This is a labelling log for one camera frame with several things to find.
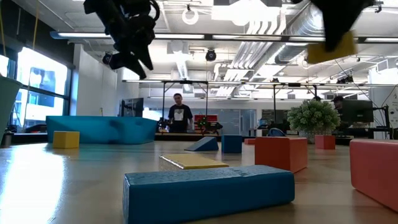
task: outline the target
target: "yellow foam block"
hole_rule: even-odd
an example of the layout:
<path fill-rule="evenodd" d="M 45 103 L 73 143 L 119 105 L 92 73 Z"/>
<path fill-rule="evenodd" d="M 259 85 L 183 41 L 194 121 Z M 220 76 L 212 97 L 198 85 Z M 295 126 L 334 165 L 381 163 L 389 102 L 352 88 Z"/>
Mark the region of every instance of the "yellow foam block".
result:
<path fill-rule="evenodd" d="M 181 170 L 181 169 L 207 169 L 229 167 L 220 161 L 205 158 L 198 154 L 167 154 L 160 156 L 160 170 Z"/>
<path fill-rule="evenodd" d="M 308 63 L 316 64 L 321 62 L 327 62 L 336 58 L 346 57 L 358 53 L 356 44 L 354 42 L 354 32 L 347 32 L 336 49 L 332 52 L 325 50 L 325 43 L 319 44 L 308 44 Z"/>
<path fill-rule="evenodd" d="M 54 149 L 78 149 L 80 133 L 76 131 L 54 131 Z"/>

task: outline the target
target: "orange foam block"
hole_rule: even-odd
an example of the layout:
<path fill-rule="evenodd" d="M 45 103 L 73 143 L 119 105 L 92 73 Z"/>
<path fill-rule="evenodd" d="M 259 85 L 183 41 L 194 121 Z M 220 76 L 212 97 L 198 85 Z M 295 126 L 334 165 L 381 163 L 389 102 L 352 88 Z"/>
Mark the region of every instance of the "orange foam block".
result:
<path fill-rule="evenodd" d="M 254 163 L 298 172 L 308 165 L 307 138 L 256 138 Z"/>
<path fill-rule="evenodd" d="M 317 149 L 336 149 L 336 138 L 328 135 L 316 135 L 315 147 Z"/>
<path fill-rule="evenodd" d="M 245 144 L 255 144 L 256 143 L 256 139 L 245 139 L 244 143 Z"/>
<path fill-rule="evenodd" d="M 352 140 L 349 154 L 353 187 L 398 212 L 398 141 Z"/>

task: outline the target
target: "wooden floor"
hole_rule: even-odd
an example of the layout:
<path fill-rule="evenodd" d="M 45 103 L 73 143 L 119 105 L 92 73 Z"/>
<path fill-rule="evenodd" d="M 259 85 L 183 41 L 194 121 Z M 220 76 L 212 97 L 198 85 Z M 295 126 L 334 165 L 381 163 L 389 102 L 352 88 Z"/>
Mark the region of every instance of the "wooden floor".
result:
<path fill-rule="evenodd" d="M 193 153 L 182 150 L 191 144 L 82 145 L 68 154 L 46 144 L 0 149 L 0 223 L 123 223 L 124 173 L 158 170 L 161 154 Z M 253 146 L 244 146 L 241 155 L 204 155 L 231 166 L 254 164 Z M 194 223 L 398 223 L 398 213 L 352 188 L 348 147 L 310 147 L 308 169 L 295 181 L 296 198 L 289 205 Z"/>

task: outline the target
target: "blue foam platform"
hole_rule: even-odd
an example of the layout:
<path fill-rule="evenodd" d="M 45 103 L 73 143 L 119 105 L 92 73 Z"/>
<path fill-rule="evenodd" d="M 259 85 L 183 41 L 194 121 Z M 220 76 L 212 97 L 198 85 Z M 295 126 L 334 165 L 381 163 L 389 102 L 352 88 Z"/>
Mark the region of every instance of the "blue foam platform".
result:
<path fill-rule="evenodd" d="M 221 151 L 223 153 L 242 153 L 242 136 L 224 134 L 221 137 Z"/>
<path fill-rule="evenodd" d="M 186 151 L 218 151 L 218 143 L 216 137 L 203 137 L 195 142 Z"/>
<path fill-rule="evenodd" d="M 124 223 L 181 223 L 294 200 L 293 173 L 268 166 L 126 174 Z"/>
<path fill-rule="evenodd" d="M 48 116 L 49 142 L 54 131 L 78 131 L 82 144 L 144 144 L 155 139 L 157 122 L 135 117 Z"/>

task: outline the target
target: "potted plant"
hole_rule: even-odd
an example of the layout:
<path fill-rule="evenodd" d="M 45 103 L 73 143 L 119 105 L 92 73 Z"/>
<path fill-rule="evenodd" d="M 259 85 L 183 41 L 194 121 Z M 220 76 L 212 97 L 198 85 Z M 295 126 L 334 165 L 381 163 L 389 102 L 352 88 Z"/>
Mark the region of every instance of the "potted plant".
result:
<path fill-rule="evenodd" d="M 315 135 L 331 135 L 340 125 L 340 117 L 328 102 L 305 100 L 298 107 L 293 107 L 287 114 L 290 128 L 298 131 L 300 137 L 315 142 Z"/>

